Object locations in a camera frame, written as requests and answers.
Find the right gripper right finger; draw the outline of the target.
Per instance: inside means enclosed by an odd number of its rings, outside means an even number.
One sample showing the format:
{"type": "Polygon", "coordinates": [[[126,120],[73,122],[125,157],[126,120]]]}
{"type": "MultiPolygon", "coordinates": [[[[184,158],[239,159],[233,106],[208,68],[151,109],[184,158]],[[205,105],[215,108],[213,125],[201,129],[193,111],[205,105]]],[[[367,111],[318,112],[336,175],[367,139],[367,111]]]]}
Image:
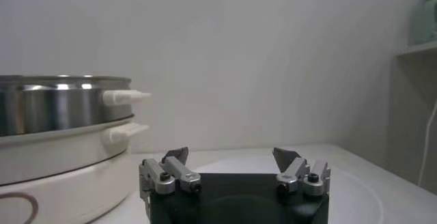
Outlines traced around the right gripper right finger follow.
{"type": "Polygon", "coordinates": [[[327,195],[330,192],[330,167],[323,160],[311,166],[297,152],[273,148],[272,154],[280,173],[276,175],[277,192],[289,195],[303,190],[305,195],[327,195]]]}

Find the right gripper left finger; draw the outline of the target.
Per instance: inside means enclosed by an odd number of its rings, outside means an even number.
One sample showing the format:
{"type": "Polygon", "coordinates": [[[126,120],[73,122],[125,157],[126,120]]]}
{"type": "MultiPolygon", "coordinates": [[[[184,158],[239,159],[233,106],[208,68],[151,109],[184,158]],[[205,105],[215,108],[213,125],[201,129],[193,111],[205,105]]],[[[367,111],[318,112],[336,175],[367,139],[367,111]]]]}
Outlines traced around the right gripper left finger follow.
{"type": "Polygon", "coordinates": [[[147,200],[151,193],[170,195],[179,188],[187,193],[201,192],[201,176],[185,166],[187,147],[168,151],[160,162],[153,158],[142,160],[139,165],[139,194],[147,200]]]}

